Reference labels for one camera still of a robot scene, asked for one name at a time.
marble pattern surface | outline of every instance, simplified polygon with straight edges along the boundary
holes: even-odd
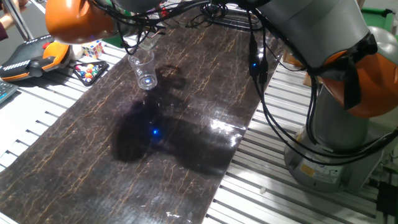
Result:
[[[20,224],[201,223],[259,102],[248,40],[170,31],[151,91],[122,59],[0,173],[0,212]]]

person's arm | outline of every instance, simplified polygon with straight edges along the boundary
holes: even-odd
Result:
[[[17,9],[20,10],[20,7],[22,7],[22,10],[25,9],[25,5],[29,0],[13,0],[14,4],[16,5]],[[14,20],[12,19],[11,15],[9,13],[5,13],[5,15],[0,18],[0,41],[8,38],[6,30],[8,28],[12,27],[14,25]]]
[[[4,15],[0,18],[0,41],[8,38],[6,29],[12,25],[12,18],[9,14]]]

black keyboard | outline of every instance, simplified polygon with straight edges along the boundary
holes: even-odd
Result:
[[[0,81],[0,103],[9,98],[17,89],[17,85]]]

cable bundle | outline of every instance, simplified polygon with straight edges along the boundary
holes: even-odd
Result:
[[[201,14],[197,15],[194,17],[188,24],[185,25],[185,27],[188,28],[196,28],[200,25],[202,25],[205,21],[209,21],[208,26],[212,25],[213,21],[216,18],[222,18],[228,13],[228,8],[226,7],[225,4],[212,4],[211,1],[189,1],[189,2],[181,2],[181,3],[175,3],[175,4],[169,4],[167,6],[164,6],[163,8],[156,8],[154,10],[151,10],[149,12],[141,13],[141,14],[136,14],[134,16],[127,16],[125,14],[120,13],[117,9],[114,3],[112,2],[112,6],[109,6],[107,4],[103,4],[101,1],[96,1],[96,0],[90,0],[93,4],[95,4],[98,8],[102,9],[105,13],[110,15],[113,19],[117,21],[117,26],[118,26],[118,32],[120,37],[123,40],[123,34],[121,32],[121,26],[120,24],[125,24],[128,26],[136,27],[138,29],[138,38],[137,38],[137,44],[134,46],[128,45],[126,42],[124,42],[124,48],[126,49],[126,52],[129,55],[132,55],[136,52],[138,45],[142,43],[142,41],[147,38],[149,32],[153,33],[158,33],[161,29],[164,29],[162,25],[160,25],[162,22],[166,24],[166,20],[168,19],[174,19],[175,16],[179,16],[182,13],[194,8],[200,6]],[[250,16],[250,11],[259,18],[259,20],[262,23],[263,27],[263,48],[264,48],[264,56],[262,60],[260,61],[258,58],[258,52],[257,52],[257,43],[254,38],[254,31],[252,28],[252,22],[251,22],[251,16]],[[293,136],[291,136],[289,133],[287,133],[279,124],[278,122],[274,119],[274,117],[271,115],[269,112],[265,99],[264,99],[264,86],[267,82],[268,79],[268,63],[266,59],[266,49],[270,51],[270,53],[275,57],[275,59],[283,66],[285,67],[279,59],[276,57],[276,55],[272,52],[272,50],[269,48],[269,46],[266,44],[266,29],[271,31],[272,33],[278,34],[278,37],[282,39],[291,49],[295,49],[295,46],[292,45],[289,40],[286,39],[257,9],[252,9],[252,10],[247,10],[248,12],[248,19],[249,19],[249,25],[251,28],[251,38],[250,38],[250,43],[249,43],[249,71],[252,76],[252,79],[254,81],[255,87],[257,94],[260,97],[261,104],[264,110],[264,115],[266,117],[266,120],[268,121],[270,127],[272,130],[278,135],[278,137],[281,139],[282,142],[284,142],[291,150],[302,156],[304,159],[324,165],[324,166],[342,166],[345,164],[350,164],[352,162],[359,161],[361,159],[364,159],[365,157],[368,157],[374,153],[379,152],[380,150],[383,150],[384,147],[386,147],[389,143],[391,143],[397,136],[398,136],[398,128],[395,129],[392,133],[389,133],[379,139],[375,139],[373,141],[370,141],[363,146],[359,146],[353,149],[340,149],[332,153],[322,153],[315,151],[311,149],[310,147],[302,144],[301,142],[297,141]],[[158,19],[150,19],[150,16],[153,14],[159,14]],[[200,22],[197,22],[197,19],[202,17],[203,20]],[[146,30],[146,33],[144,36],[141,38],[143,31]],[[302,59],[302,56],[300,54],[297,55],[298,58]],[[308,67],[306,64],[305,60],[301,60],[302,63],[305,65],[305,67]],[[300,71],[300,70],[291,70],[287,67],[286,69],[290,71]],[[308,108],[308,114],[307,114],[307,123],[306,123],[306,131],[308,134],[309,139],[314,145],[317,145],[317,140],[315,139],[313,135],[313,130],[312,130],[312,121],[313,121],[313,115],[315,113],[315,108],[317,105],[317,94],[318,94],[318,83],[317,79],[314,76],[311,76],[311,81],[312,81],[312,92],[311,92],[311,100],[310,100],[310,106]],[[322,162],[322,161],[317,161],[312,158],[309,158],[293,146],[289,144],[287,140],[284,139],[284,137],[278,132],[278,130],[275,128],[275,126],[286,136],[288,137],[291,141],[293,141],[296,145],[300,146],[302,149],[311,152],[313,154],[316,154],[318,156],[322,157],[327,157],[327,158],[334,158],[334,159],[350,159],[348,161],[344,162],[337,162],[337,163],[327,163],[327,162]]]

clear plastic cup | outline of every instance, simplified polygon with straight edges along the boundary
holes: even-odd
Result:
[[[129,62],[137,77],[138,87],[151,90],[157,85],[155,55],[151,50],[139,49],[129,56]]]

